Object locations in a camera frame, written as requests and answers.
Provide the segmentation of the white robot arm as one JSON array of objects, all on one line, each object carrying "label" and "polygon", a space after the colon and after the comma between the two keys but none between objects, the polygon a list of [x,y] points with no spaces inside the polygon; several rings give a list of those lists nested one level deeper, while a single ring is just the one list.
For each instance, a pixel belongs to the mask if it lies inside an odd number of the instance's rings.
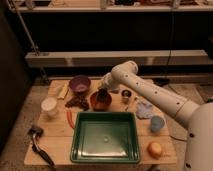
[{"label": "white robot arm", "polygon": [[213,171],[213,100],[199,105],[145,81],[137,73],[138,65],[127,61],[105,74],[100,85],[108,90],[127,86],[188,131],[183,171]]}]

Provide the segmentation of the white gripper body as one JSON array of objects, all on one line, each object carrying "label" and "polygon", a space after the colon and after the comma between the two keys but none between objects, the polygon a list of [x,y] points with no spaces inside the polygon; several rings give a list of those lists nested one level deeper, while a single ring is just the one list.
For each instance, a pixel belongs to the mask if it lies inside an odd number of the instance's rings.
[{"label": "white gripper body", "polygon": [[110,73],[103,76],[100,81],[100,87],[105,88],[112,93],[118,93],[120,90],[119,84],[113,79]]}]

